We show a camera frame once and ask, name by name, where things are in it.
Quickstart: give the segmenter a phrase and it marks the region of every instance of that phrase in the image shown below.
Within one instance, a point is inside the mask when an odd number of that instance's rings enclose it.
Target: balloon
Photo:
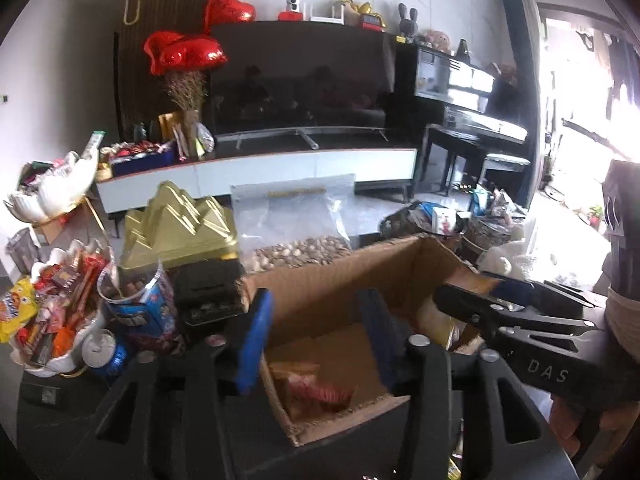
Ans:
[[[227,61],[220,44],[209,36],[185,36],[164,47],[160,54],[160,65],[164,72],[216,68]]]
[[[162,75],[164,73],[164,69],[160,65],[160,54],[162,53],[162,50],[168,44],[181,40],[183,37],[184,34],[180,34],[179,32],[158,30],[146,38],[144,50],[151,58],[152,75]]]
[[[204,12],[204,33],[209,34],[212,25],[254,20],[255,7],[252,4],[239,0],[209,0]]]

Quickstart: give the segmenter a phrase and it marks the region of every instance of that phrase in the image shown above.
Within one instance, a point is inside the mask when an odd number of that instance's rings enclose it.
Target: flat screen tv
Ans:
[[[319,22],[214,27],[228,63],[210,74],[212,132],[297,126],[384,127],[394,37]]]

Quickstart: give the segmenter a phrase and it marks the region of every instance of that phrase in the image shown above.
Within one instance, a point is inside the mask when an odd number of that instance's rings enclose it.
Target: gold tray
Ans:
[[[162,182],[144,211],[127,212],[124,226],[120,267],[125,270],[158,260],[169,268],[238,257],[231,209],[211,196],[195,201],[173,182]]]

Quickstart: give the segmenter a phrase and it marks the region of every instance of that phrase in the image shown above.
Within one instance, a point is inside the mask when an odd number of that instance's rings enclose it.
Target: yellow candy bag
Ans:
[[[28,278],[22,278],[0,298],[0,343],[9,341],[37,313],[36,291]]]

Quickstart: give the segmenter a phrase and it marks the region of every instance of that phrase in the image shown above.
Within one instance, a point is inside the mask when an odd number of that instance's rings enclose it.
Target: green plant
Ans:
[[[589,208],[589,215],[595,218],[602,218],[604,211],[600,205],[592,205]]]

